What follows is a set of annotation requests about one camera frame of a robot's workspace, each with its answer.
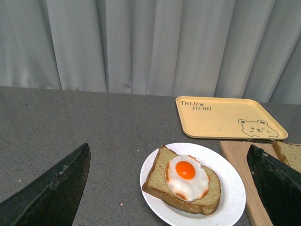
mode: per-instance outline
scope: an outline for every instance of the curtain fold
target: curtain fold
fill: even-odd
[[[299,0],[0,0],[0,85],[301,104]]]

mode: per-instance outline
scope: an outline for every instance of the wooden cutting board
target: wooden cutting board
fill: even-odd
[[[239,173],[246,189],[246,212],[253,226],[272,226],[272,222],[260,200],[254,184],[246,155],[250,145],[254,144],[265,152],[278,159],[272,144],[251,143],[244,141],[221,141],[220,149],[226,158]]]

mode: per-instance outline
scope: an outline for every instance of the yellow tray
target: yellow tray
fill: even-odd
[[[250,99],[178,97],[176,105],[189,137],[284,140],[288,136],[258,102]]]

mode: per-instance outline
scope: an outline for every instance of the bear illustration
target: bear illustration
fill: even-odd
[[[247,121],[244,119],[238,120],[243,126],[243,132],[250,137],[278,137],[279,134],[268,126],[264,120]]]

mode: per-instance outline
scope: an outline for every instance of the gray countertop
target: gray countertop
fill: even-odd
[[[301,143],[301,105],[262,106],[288,132],[287,142]],[[183,133],[175,97],[0,87],[0,122],[0,202],[89,144],[75,226],[167,225],[142,196],[144,160],[161,144],[178,142],[221,154],[220,140]],[[251,225],[246,212],[235,225]]]

